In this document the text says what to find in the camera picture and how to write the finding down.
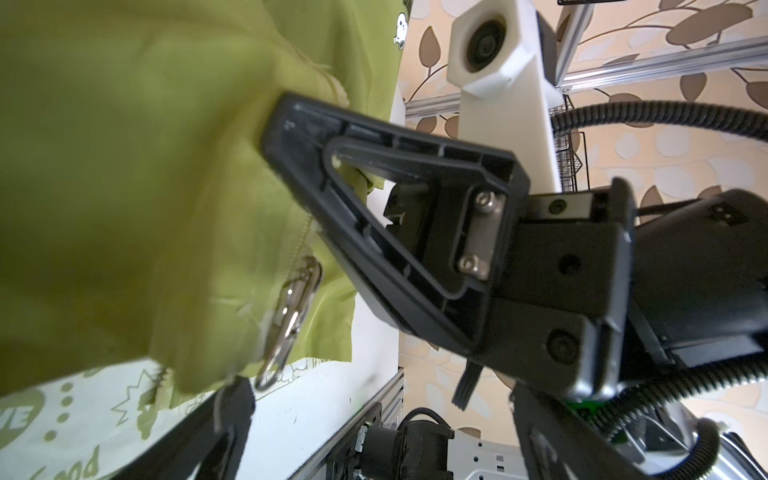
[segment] cartoon drawing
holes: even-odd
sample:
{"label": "cartoon drawing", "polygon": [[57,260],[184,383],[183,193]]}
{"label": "cartoon drawing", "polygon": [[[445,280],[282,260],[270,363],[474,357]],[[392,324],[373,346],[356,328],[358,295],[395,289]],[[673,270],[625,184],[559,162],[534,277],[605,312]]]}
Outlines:
{"label": "cartoon drawing", "polygon": [[397,16],[397,35],[395,35],[395,44],[402,50],[406,45],[406,36],[408,34],[408,21],[406,14],[401,13]]}

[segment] leaf pattern wallpaper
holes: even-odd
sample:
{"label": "leaf pattern wallpaper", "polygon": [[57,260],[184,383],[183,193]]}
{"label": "leaf pattern wallpaper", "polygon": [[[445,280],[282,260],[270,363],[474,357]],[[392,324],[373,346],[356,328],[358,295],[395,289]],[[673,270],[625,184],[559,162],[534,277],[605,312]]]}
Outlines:
{"label": "leaf pattern wallpaper", "polygon": [[[405,101],[457,93],[445,79],[451,22],[477,0],[414,0],[409,39],[403,51],[399,87]],[[534,0],[562,39],[571,8],[555,0]],[[598,4],[571,70],[665,55],[677,51],[768,35],[768,0],[626,0]],[[687,100],[768,109],[768,65],[684,75],[573,94],[576,107],[606,101]],[[457,114],[407,121],[410,128],[458,136]],[[641,205],[709,197],[744,188],[768,198],[768,145],[733,135],[667,125],[608,125],[572,136],[580,158],[589,160],[592,187],[613,177],[629,180]],[[586,171],[577,176],[585,189]],[[647,222],[651,216],[641,218]],[[464,359],[407,335],[400,339],[406,368],[405,410],[428,406],[454,427],[474,429],[492,442],[518,444],[506,405],[508,387],[487,369],[466,412],[450,399]],[[727,423],[768,465],[768,385],[744,386],[687,401],[697,415]]]}

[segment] metal clasp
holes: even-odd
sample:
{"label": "metal clasp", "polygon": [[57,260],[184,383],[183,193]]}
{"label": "metal clasp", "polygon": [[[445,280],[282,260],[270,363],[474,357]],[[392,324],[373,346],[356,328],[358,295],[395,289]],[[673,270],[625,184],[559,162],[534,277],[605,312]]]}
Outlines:
{"label": "metal clasp", "polygon": [[[266,390],[274,385],[277,377],[283,371],[322,278],[323,268],[317,259],[305,257],[304,266],[299,270],[298,276],[294,280],[289,280],[283,287],[280,304],[273,319],[275,325],[280,325],[280,332],[275,338],[270,354],[256,376],[253,386],[257,391]],[[275,366],[277,368],[270,376],[270,371]]]}

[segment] green fabric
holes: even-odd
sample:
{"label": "green fabric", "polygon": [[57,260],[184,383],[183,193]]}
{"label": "green fabric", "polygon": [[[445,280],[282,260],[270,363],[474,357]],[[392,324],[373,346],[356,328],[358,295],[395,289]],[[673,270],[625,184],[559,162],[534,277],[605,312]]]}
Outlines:
{"label": "green fabric", "polygon": [[[146,355],[196,392],[258,362],[280,287],[315,237],[258,154],[260,132],[286,90],[387,118],[402,10],[4,5],[0,394]],[[292,357],[349,359],[353,290],[314,251],[326,276]]]}

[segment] screw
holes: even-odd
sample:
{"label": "screw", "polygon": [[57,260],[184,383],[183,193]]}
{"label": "screw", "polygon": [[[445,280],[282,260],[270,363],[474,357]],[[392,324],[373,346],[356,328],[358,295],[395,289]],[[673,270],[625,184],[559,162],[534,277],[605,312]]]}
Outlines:
{"label": "screw", "polygon": [[555,362],[570,365],[578,358],[578,340],[570,333],[554,331],[547,340],[547,351]]}
{"label": "screw", "polygon": [[463,255],[458,259],[458,271],[461,273],[477,273],[480,259],[477,255]]}
{"label": "screw", "polygon": [[566,208],[568,208],[568,204],[565,203],[565,200],[558,198],[549,204],[549,213],[552,215],[559,215],[565,212]]}
{"label": "screw", "polygon": [[496,208],[496,195],[493,192],[480,192],[475,197],[475,208],[484,214],[491,213]]}

